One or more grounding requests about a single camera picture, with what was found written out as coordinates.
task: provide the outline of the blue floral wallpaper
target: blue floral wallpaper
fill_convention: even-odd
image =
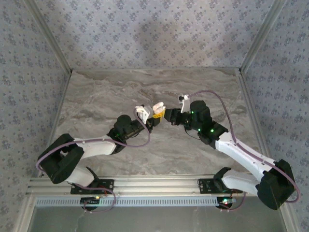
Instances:
[[[73,69],[239,67],[273,0],[36,0]]]
[[[23,1],[0,9],[0,231],[9,232],[68,76]]]
[[[267,143],[288,161],[302,192],[296,205],[309,231],[309,2],[288,0],[245,74]]]

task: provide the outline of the marble surface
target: marble surface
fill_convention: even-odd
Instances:
[[[55,138],[63,133],[73,137],[103,136],[113,127],[118,116],[133,118],[136,105],[153,105],[163,101],[167,108],[179,107],[177,96],[201,89],[216,91],[225,102],[235,128],[244,143],[257,148],[247,110],[233,70],[120,70],[74,71],[62,106]],[[209,93],[194,100],[204,100],[213,119],[227,128],[227,117],[219,100]],[[140,145],[146,132],[128,140]],[[222,167],[246,171],[227,155],[189,137],[181,126],[163,120],[151,133],[151,142],[142,148],[125,148],[111,156],[84,159],[98,175],[131,174],[214,174]]]

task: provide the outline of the wall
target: wall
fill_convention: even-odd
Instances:
[[[288,0],[245,77],[273,156],[288,161],[309,231],[309,2]]]
[[[273,0],[36,0],[73,69],[239,67]]]
[[[9,232],[68,75],[23,1],[0,8],[0,231]]]

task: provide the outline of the patterned wallpaper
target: patterned wallpaper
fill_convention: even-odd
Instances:
[[[73,69],[239,67],[273,0],[36,0]]]
[[[67,75],[21,0],[0,1],[0,231],[14,226]]]
[[[245,74],[273,156],[288,161],[302,191],[309,231],[309,2],[288,0]]]

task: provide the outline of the yellow object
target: yellow object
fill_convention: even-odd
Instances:
[[[160,122],[162,122],[162,119],[164,117],[165,110],[163,110],[161,113],[153,115],[153,118],[160,118]]]

